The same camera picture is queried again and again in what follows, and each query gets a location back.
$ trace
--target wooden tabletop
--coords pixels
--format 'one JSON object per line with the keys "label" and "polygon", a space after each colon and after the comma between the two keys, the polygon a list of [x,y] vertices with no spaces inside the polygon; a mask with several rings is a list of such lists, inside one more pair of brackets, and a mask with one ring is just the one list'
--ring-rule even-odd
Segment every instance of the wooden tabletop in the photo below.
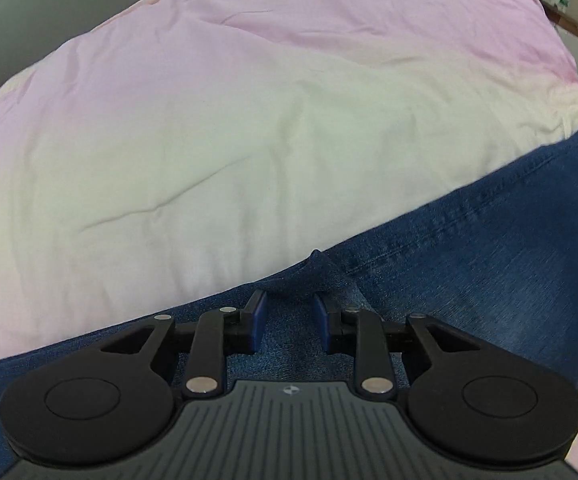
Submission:
{"label": "wooden tabletop", "polygon": [[563,14],[555,6],[549,5],[543,0],[540,0],[540,2],[543,4],[544,13],[547,15],[550,22],[555,23],[578,38],[578,22],[576,20]]}

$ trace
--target blue denim fabric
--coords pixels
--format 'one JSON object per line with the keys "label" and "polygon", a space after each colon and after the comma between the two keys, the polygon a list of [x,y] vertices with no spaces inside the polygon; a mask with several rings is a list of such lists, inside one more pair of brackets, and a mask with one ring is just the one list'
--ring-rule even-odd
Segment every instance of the blue denim fabric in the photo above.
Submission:
{"label": "blue denim fabric", "polygon": [[[258,354],[227,360],[231,382],[349,377],[351,358],[323,354],[311,320],[309,298],[329,290],[343,306],[385,319],[426,312],[578,385],[578,132],[277,275],[166,312],[195,320],[243,306],[256,288],[271,297],[265,338]],[[28,370],[126,325],[0,360],[0,394]],[[399,364],[396,371],[404,384]],[[0,472],[12,460],[0,431]]]}

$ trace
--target ribbed gray panel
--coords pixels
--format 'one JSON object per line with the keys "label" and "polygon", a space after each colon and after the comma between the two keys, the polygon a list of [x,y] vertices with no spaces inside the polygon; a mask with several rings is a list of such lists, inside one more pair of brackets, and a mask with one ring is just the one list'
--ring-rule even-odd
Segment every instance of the ribbed gray panel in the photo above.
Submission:
{"label": "ribbed gray panel", "polygon": [[189,403],[151,448],[82,471],[18,463],[6,480],[578,480],[565,463],[482,471],[419,442],[390,404],[344,383],[239,381],[219,400]]}

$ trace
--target silver screw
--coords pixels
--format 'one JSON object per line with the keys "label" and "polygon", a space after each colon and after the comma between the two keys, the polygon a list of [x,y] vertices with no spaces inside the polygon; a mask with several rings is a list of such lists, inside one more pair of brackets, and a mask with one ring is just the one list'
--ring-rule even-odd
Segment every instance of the silver screw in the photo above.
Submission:
{"label": "silver screw", "polygon": [[194,394],[208,394],[218,387],[218,381],[211,377],[194,377],[187,381],[187,389]]}
{"label": "silver screw", "polygon": [[365,379],[361,386],[371,394],[386,394],[393,388],[393,383],[384,377],[370,377]]}

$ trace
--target mattress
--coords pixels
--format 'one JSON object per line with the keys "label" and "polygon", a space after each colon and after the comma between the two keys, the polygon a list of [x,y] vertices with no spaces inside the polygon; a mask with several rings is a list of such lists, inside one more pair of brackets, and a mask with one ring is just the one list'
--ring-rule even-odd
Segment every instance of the mattress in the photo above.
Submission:
{"label": "mattress", "polygon": [[0,358],[263,278],[577,130],[537,0],[141,0],[0,89]]}

